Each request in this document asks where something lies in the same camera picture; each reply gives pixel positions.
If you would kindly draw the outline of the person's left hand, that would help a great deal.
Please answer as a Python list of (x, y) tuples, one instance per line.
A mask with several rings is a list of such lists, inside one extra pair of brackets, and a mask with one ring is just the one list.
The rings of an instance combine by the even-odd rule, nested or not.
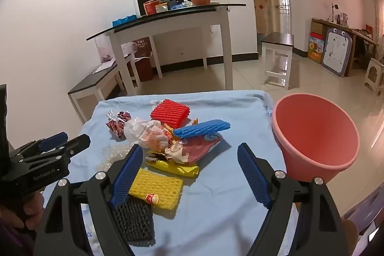
[(24, 201), (23, 209), (26, 215), (23, 221), (14, 211), (1, 206), (1, 221), (6, 225), (17, 229), (24, 227), (32, 231), (37, 231), (44, 214), (44, 197), (40, 192), (35, 192)]

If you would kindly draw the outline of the person's right hand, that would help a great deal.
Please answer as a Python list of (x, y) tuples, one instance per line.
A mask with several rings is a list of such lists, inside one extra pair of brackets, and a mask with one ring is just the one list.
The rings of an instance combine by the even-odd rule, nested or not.
[(342, 219), (342, 227), (346, 235), (349, 255), (352, 255), (359, 240), (359, 230), (356, 224), (349, 219)]

